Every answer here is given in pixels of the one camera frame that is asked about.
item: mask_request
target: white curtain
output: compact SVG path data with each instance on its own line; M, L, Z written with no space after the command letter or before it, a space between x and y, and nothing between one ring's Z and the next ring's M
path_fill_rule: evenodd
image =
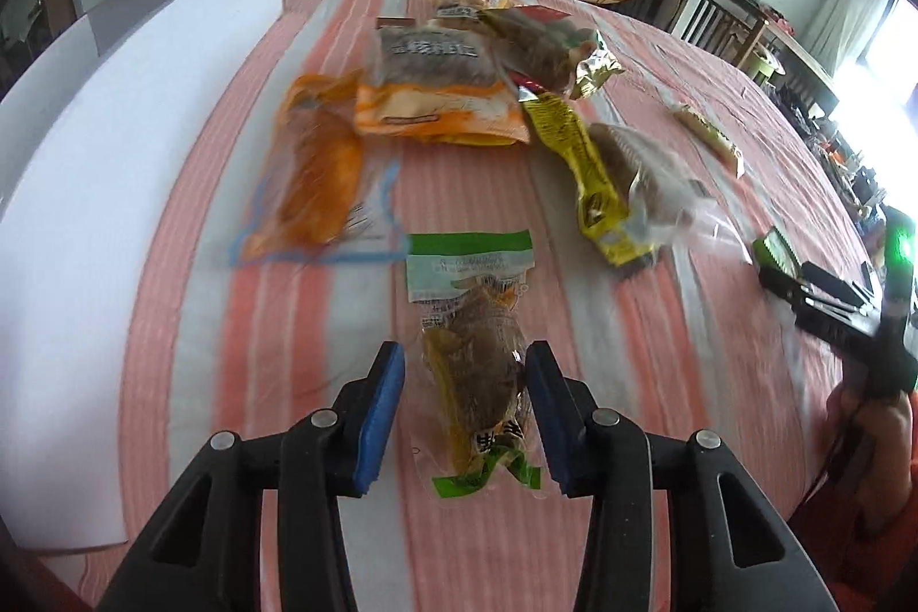
M858 56L880 23L889 0L826 0L800 43L831 76Z

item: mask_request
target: person's hand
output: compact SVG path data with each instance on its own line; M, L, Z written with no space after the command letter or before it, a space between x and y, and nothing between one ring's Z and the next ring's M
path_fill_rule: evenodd
M830 424L840 426L854 415L854 423L876 441L873 461L857 486L855 500L866 534L878 534L901 513L912 494L912 405L904 392L892 400L861 404L855 392L839 385L827 407Z

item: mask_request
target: blue gripper pad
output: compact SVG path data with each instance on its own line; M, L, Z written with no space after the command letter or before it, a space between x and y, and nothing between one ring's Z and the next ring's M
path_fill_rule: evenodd
M535 341L526 351L526 386L539 425L548 470L554 482L561 486L561 492L570 496L575 493L575 482L580 477L578 465L584 450L586 427L577 401L568 388L568 380L561 374L552 349L544 340Z
M373 399L357 439L357 461L353 471L353 487L361 496L366 495L370 485L379 477L398 400L401 399L405 383L405 350L401 345L386 343L379 349L365 386L373 383Z

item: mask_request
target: striped tablecloth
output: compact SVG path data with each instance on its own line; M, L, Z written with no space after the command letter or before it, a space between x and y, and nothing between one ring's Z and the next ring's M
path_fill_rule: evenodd
M744 74L609 11L514 1L593 19L623 62L624 74L577 105L586 120L627 123L678 151L746 241L777 224L803 258L857 271L866 255L828 181ZM398 340L411 353L418 319L403 264L233 270L228 251L292 79L360 65L375 17L430 11L430 0L286 0L286 13L214 109L162 214L130 328L120 415L130 537L213 431L251 438L286 429L363 376L381 341ZM669 109L682 102L731 134L745 154L745 177L730 178L673 120ZM645 430L685 438L713 427L776 507L785 516L792 510L818 469L823 402L840 369L824 346L794 331L751 266L681 250L617 280L577 232L573 182L545 149L408 141L400 148L395 204L407 231L530 229L536 268L518 306L526 336L546 338L568 375ZM536 499L512 481L438 502L416 471L409 416L399 413L369 496L342 501L361 609L571 609L589 502L557 490ZM279 610L274 511L267 496L269 611ZM656 534L666 539L663 521ZM94 602L124 552L71 558L59 572ZM667 551L658 551L658 609L667 607L668 564Z

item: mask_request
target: silver rivet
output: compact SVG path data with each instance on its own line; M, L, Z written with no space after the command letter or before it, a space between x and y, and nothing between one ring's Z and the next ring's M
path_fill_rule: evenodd
M704 449L717 449L721 445L721 437L708 430L696 433L695 441L698 441L698 445L704 447Z
M621 415L610 407L598 407L593 411L593 423L597 426L618 426L620 420Z
M213 436L210 436L210 447L212 449L216 449L217 451L229 449L235 443L236 436L234 436L229 431L221 431L219 433L214 433Z
M309 422L316 428L330 428L338 422L338 414L334 410L317 410L309 418Z

